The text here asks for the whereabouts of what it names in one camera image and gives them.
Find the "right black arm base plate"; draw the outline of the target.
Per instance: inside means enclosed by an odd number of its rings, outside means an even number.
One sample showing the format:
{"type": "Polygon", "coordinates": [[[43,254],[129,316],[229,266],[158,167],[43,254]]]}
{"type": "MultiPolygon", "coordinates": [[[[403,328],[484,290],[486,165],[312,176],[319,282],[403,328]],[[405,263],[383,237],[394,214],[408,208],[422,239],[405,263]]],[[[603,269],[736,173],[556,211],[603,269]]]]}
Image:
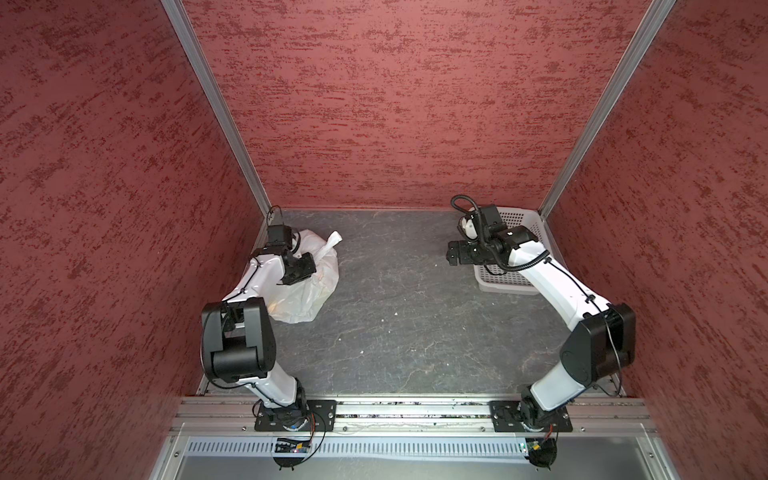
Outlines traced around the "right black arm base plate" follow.
{"type": "Polygon", "coordinates": [[[573,426],[565,406],[544,411],[532,400],[491,401],[490,418],[497,433],[570,433],[573,426]]]}

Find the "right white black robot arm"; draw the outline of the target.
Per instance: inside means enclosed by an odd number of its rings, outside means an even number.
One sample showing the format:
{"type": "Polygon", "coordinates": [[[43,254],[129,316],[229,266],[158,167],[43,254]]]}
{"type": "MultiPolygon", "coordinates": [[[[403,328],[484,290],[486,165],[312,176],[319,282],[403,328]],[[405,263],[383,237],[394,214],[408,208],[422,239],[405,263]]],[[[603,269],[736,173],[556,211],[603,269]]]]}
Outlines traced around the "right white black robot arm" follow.
{"type": "Polygon", "coordinates": [[[460,241],[449,243],[450,265],[496,266],[521,274],[556,310],[570,331],[557,364],[521,391],[518,420],[538,431],[555,422],[571,400],[604,377],[621,375],[635,359],[636,315],[595,293],[551,255],[527,228],[491,234],[459,222],[460,241]]]}

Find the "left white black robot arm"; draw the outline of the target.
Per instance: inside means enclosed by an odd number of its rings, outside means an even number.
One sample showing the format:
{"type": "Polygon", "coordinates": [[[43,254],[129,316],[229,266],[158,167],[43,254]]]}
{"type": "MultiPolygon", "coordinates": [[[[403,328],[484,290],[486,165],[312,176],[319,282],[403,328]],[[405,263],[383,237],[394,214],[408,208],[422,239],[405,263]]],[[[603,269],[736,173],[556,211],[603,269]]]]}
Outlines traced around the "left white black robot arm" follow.
{"type": "Polygon", "coordinates": [[[234,290],[201,313],[200,361],[206,379],[224,390],[246,388],[274,414],[307,416],[300,381],[277,362],[277,343],[268,309],[280,287],[316,272],[311,254],[289,247],[254,252],[234,290]]]}

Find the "white plastic bag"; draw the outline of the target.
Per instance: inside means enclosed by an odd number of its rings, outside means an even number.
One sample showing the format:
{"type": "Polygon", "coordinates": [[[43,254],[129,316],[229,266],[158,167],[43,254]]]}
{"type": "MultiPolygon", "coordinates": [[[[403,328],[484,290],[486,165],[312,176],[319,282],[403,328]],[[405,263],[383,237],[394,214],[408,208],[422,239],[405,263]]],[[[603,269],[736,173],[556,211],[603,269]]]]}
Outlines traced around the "white plastic bag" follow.
{"type": "Polygon", "coordinates": [[[313,321],[338,285],[340,273],[335,247],[342,241],[342,236],[334,231],[324,240],[311,230],[302,230],[298,235],[299,247],[294,254],[300,257],[305,252],[311,253],[316,263],[314,274],[294,285],[281,285],[284,270],[280,258],[256,252],[235,289],[225,296],[224,301],[236,303],[260,297],[265,300],[270,317],[278,322],[313,321]]]}

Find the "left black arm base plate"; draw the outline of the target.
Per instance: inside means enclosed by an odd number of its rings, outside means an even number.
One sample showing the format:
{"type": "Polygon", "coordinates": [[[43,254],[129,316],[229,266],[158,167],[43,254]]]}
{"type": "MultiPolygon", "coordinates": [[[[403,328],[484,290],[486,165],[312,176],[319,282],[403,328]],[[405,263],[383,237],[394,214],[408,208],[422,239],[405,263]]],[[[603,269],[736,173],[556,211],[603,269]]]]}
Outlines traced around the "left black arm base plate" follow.
{"type": "Polygon", "coordinates": [[[267,408],[256,404],[254,427],[256,432],[325,433],[334,429],[338,403],[335,400],[307,400],[299,407],[267,408]]]}

